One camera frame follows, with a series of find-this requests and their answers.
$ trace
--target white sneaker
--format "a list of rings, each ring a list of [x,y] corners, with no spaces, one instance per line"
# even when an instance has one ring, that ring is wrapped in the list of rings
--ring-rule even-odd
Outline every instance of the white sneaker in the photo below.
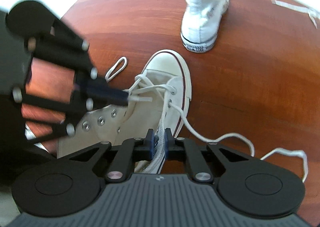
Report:
[[[187,9],[181,24],[181,39],[194,53],[209,51],[217,38],[222,15],[229,0],[186,0]]]
[[[109,71],[107,80],[113,78],[110,74]],[[121,145],[129,138],[144,138],[148,129],[152,128],[159,137],[154,159],[149,165],[145,162],[138,163],[135,171],[159,173],[164,163],[164,129],[171,128],[172,135],[176,137],[183,126],[179,112],[169,108],[168,103],[181,108],[185,116],[188,113],[191,101],[188,66],[177,52],[158,51],[149,59],[142,73],[135,77],[135,83],[127,91],[129,96],[136,97],[132,99],[138,101],[129,101],[128,107],[109,105],[87,113],[78,124],[74,137],[58,140],[57,157],[101,141]],[[103,117],[103,125],[99,123],[100,117]]]

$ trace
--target white shoelace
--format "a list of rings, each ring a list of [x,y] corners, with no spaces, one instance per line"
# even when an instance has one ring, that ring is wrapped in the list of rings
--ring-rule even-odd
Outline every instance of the white shoelace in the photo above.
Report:
[[[281,6],[281,7],[285,7],[294,11],[298,11],[301,13],[307,13],[309,15],[309,18],[311,19],[311,21],[313,22],[313,24],[315,25],[316,29],[318,29],[317,27],[317,23],[315,21],[316,19],[320,19],[320,12],[313,9],[313,8],[308,8],[308,7],[301,7],[301,6],[296,6],[296,5],[292,5],[283,1],[279,1],[279,0],[271,0],[271,2],[275,5]]]
[[[124,64],[117,72],[115,72],[111,76],[111,74],[113,73],[113,71],[116,69],[116,67],[119,65],[119,63],[121,61],[124,61]],[[119,74],[126,67],[126,65],[127,65],[127,59],[125,57],[121,57],[116,62],[116,64],[112,68],[110,68],[110,70],[107,72],[106,77],[105,77],[106,81],[109,82],[110,80],[112,80],[117,74]],[[222,135],[221,137],[218,137],[217,139],[208,139],[208,138],[200,135],[198,132],[196,132],[194,130],[194,128],[188,122],[186,116],[184,115],[183,110],[180,107],[172,104],[171,100],[169,99],[168,94],[165,94],[164,97],[161,94],[161,92],[163,92],[163,91],[169,91],[170,93],[175,94],[177,92],[177,90],[173,86],[167,85],[167,84],[154,85],[151,82],[151,80],[146,76],[146,73],[147,73],[147,71],[144,71],[142,74],[137,75],[134,78],[134,80],[135,80],[134,84],[128,90],[125,90],[129,93],[129,100],[132,100],[132,101],[152,101],[151,97],[139,97],[137,95],[141,94],[141,93],[154,91],[157,95],[160,96],[161,99],[163,99],[164,105],[163,105],[163,110],[162,110],[162,114],[161,114],[161,118],[160,118],[159,126],[158,126],[158,133],[157,134],[159,137],[159,142],[156,147],[156,153],[154,155],[154,158],[147,167],[146,167],[146,165],[148,164],[147,161],[140,161],[134,170],[135,172],[150,173],[155,168],[157,168],[159,166],[159,163],[162,162],[162,160],[164,158],[164,150],[165,150],[164,119],[165,119],[165,116],[167,114],[169,107],[173,108],[179,112],[180,117],[183,120],[183,123],[185,124],[187,129],[195,137],[197,137],[201,141],[207,142],[207,143],[208,142],[218,143],[224,139],[235,137],[235,138],[242,140],[243,142],[245,142],[249,146],[250,155],[252,157],[254,157],[254,145],[252,144],[252,142],[249,139],[247,139],[246,137],[242,136],[239,133],[227,133],[227,134]],[[304,176],[303,176],[302,182],[304,182],[306,180],[307,175],[308,175],[308,159],[307,159],[307,155],[305,154],[305,152],[303,150],[286,150],[283,148],[276,148],[276,149],[270,151],[269,153],[267,153],[266,155],[264,155],[261,158],[261,160],[268,158],[269,156],[271,156],[274,153],[280,153],[282,155],[289,156],[289,157],[302,158],[303,170],[304,170]]]

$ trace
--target table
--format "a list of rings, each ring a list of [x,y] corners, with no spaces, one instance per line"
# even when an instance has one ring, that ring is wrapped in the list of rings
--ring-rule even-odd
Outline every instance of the table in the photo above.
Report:
[[[276,147],[303,149],[309,175],[299,215],[316,226],[320,222],[319,31],[308,15],[270,0],[230,0],[214,48],[194,54],[180,39],[185,7],[184,0],[78,0],[63,20],[90,42],[90,56],[100,75],[120,57],[128,58],[127,68],[110,83],[118,88],[130,87],[154,52],[179,52],[192,80],[188,120],[203,136],[238,132],[253,142],[258,158]],[[29,93],[69,100],[72,71],[34,60],[32,72]],[[26,106],[23,112],[42,119],[63,118]],[[50,130],[30,128],[36,135]],[[194,138],[186,128],[180,136]],[[239,140],[224,143],[249,151]],[[44,145],[54,150],[55,142]],[[303,174],[299,158],[274,155],[268,161]],[[182,164],[166,162],[163,172],[182,172]]]

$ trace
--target sneaker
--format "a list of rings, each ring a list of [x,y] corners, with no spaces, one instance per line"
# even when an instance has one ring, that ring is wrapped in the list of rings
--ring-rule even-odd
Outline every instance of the sneaker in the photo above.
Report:
[[[110,76],[111,72],[107,73],[107,81],[114,77]],[[170,108],[169,103],[179,107],[184,116],[188,113],[191,101],[188,66],[177,52],[158,51],[151,56],[142,73],[135,77],[134,84],[126,91],[129,92],[129,100],[134,100],[129,101],[128,107],[109,105],[88,112],[76,127],[74,137],[58,140],[57,157],[101,141],[121,145],[129,138],[144,138],[151,128],[159,137],[154,159],[151,163],[137,163],[135,172],[159,173],[164,163],[164,129],[170,128],[172,135],[177,137],[183,126],[180,113]]]
[[[181,24],[181,39],[186,49],[204,53],[212,49],[222,15],[229,0],[186,0],[187,9]]]

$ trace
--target reddish-brown wooden surface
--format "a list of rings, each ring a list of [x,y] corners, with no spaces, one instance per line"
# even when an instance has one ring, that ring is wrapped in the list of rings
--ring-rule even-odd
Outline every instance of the reddish-brown wooden surface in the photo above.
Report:
[[[282,0],[297,4],[292,0]],[[160,49],[179,52],[189,65],[192,101],[188,120],[202,135],[238,132],[255,145],[256,157],[273,148],[303,149],[309,159],[306,195],[299,215],[320,222],[320,33],[308,15],[270,0],[230,0],[214,48],[188,52],[180,40],[184,0],[78,0],[63,19],[90,42],[100,75],[121,56],[127,68],[111,85],[128,88],[149,57]],[[73,72],[35,60],[30,93],[68,101]],[[24,107],[24,113],[63,118]],[[36,134],[42,127],[30,126]],[[186,128],[181,136],[193,137]],[[224,143],[248,152],[238,140]],[[45,143],[54,150],[55,143]],[[300,159],[274,155],[272,163],[302,176]],[[165,173],[181,172],[166,162]]]

